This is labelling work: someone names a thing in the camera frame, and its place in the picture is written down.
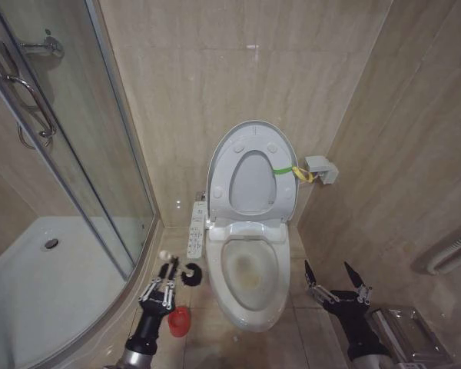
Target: white toilet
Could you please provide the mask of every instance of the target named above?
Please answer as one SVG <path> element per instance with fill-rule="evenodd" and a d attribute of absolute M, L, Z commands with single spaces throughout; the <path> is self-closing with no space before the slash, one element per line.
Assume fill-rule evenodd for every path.
<path fill-rule="evenodd" d="M 205 251 L 211 286 L 227 317 L 247 331 L 273 327 L 290 284 L 287 221 L 298 180 L 294 150 L 265 121 L 232 128 L 214 152 L 207 180 Z"/>

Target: toilet lid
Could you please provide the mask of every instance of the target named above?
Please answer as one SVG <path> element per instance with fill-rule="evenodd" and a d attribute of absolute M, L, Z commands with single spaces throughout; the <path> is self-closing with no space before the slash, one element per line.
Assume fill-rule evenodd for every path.
<path fill-rule="evenodd" d="M 285 135 L 265 121 L 232 128 L 215 149 L 208 170 L 207 203 L 211 221 L 286 221 L 294 213 L 297 159 Z"/>

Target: wall outlet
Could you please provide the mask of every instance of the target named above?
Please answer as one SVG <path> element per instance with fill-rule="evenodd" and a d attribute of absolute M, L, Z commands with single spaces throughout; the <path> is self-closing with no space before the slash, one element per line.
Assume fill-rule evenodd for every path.
<path fill-rule="evenodd" d="M 306 156 L 307 170 L 317 173 L 323 185 L 331 185 L 335 182 L 340 173 L 335 164 L 322 155 Z"/>

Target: red cup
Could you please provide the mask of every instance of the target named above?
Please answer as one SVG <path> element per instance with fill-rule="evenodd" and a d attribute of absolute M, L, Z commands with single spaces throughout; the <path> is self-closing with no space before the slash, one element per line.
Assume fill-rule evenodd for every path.
<path fill-rule="evenodd" d="M 169 331 L 175 337 L 183 337 L 190 330 L 191 317 L 190 311 L 185 306 L 178 306 L 167 316 Z"/>

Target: toilet control panel buttons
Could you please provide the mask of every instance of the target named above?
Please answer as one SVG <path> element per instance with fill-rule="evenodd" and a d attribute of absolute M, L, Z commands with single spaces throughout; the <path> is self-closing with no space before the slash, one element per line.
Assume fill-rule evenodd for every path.
<path fill-rule="evenodd" d="M 207 202 L 195 201 L 191 215 L 190 237 L 187 242 L 186 257 L 188 259 L 201 258 L 203 237 L 205 232 L 205 218 L 207 217 Z"/>

